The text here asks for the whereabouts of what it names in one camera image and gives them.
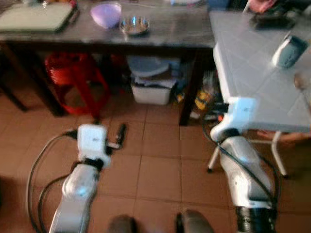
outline red plastic stool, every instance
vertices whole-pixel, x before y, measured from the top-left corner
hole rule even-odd
[[[45,60],[48,75],[51,77],[57,97],[62,106],[71,114],[91,113],[94,118],[100,117],[100,109],[107,103],[110,92],[100,73],[96,62],[90,54],[53,53]],[[99,82],[104,87],[104,94],[95,101],[87,81]],[[86,103],[85,107],[68,106],[65,95],[76,87]]]

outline cutting board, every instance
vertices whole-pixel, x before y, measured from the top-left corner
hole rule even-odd
[[[25,6],[20,4],[0,16],[0,32],[56,32],[69,18],[73,7],[69,3]]]

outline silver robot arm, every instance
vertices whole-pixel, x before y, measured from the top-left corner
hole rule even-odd
[[[50,233],[87,232],[100,171],[110,165],[110,152],[107,150],[121,147],[125,125],[122,125],[116,143],[106,143],[106,134],[106,128],[100,125],[81,125],[78,128],[79,162],[63,183],[62,200]]]
[[[239,233],[275,233],[276,209],[263,188],[228,157],[229,153],[251,171],[271,193],[270,179],[260,166],[260,158],[252,145],[240,133],[247,129],[256,112],[256,100],[231,98],[223,121],[215,126],[211,138],[220,144],[221,165],[228,178],[231,198],[236,206]]]

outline person's leg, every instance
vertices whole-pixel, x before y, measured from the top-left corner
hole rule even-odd
[[[109,223],[107,233],[136,233],[135,220],[128,215],[114,217]]]
[[[186,210],[182,222],[184,233],[214,233],[208,220],[198,211]]]
[[[257,131],[257,135],[265,139],[272,140],[276,132],[274,131]],[[296,143],[311,139],[311,133],[284,133],[280,136],[281,143]]]

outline wooden table leg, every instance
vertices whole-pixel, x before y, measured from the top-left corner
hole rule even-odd
[[[46,105],[46,107],[51,111],[51,113],[54,116],[63,116],[65,113],[63,107],[59,104],[52,92],[48,89],[45,82],[37,75],[29,74],[22,61],[6,43],[1,42],[0,46],[2,52],[8,58],[17,74],[33,81],[35,92]]]
[[[3,91],[3,93],[7,96],[7,98],[10,99],[10,101],[12,101],[15,106],[22,110],[23,112],[26,112],[28,109],[27,107],[19,101],[18,98],[16,98],[16,96],[11,92],[11,90],[4,84],[0,81],[0,89]]]
[[[194,65],[190,83],[186,91],[186,97],[184,101],[184,107],[182,109],[179,125],[185,126],[188,124],[190,113],[198,92],[200,85],[202,84],[204,70],[209,70],[214,67],[213,50],[198,51],[194,58]]]

